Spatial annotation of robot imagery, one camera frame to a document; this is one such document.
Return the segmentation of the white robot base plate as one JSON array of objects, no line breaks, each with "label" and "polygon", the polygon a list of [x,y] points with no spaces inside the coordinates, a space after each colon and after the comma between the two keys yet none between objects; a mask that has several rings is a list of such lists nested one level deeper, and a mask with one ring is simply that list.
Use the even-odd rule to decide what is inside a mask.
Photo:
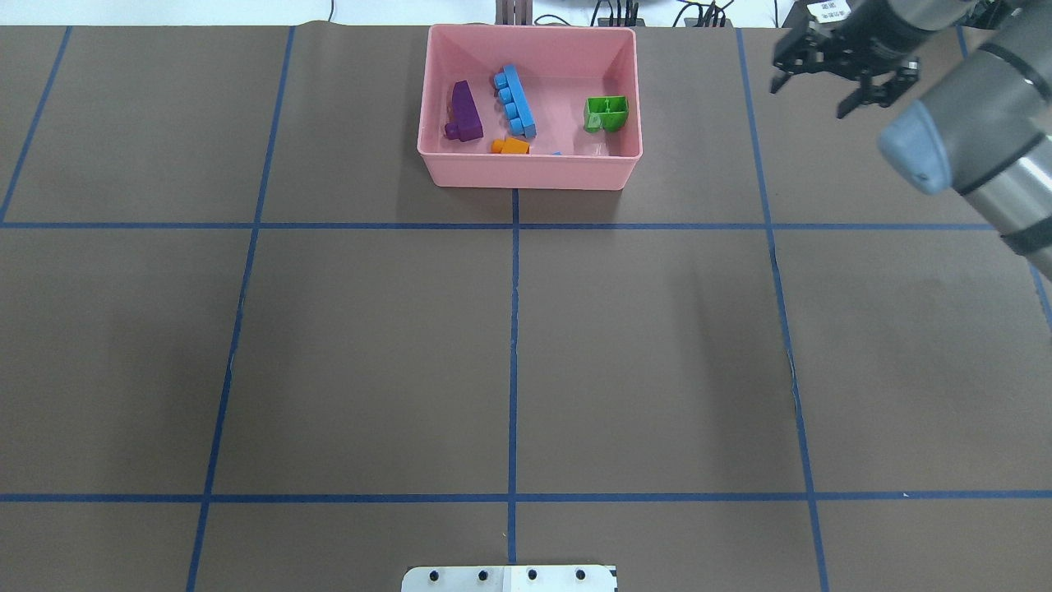
[{"label": "white robot base plate", "polygon": [[404,574],[402,591],[618,591],[613,566],[492,565],[414,567]]}]

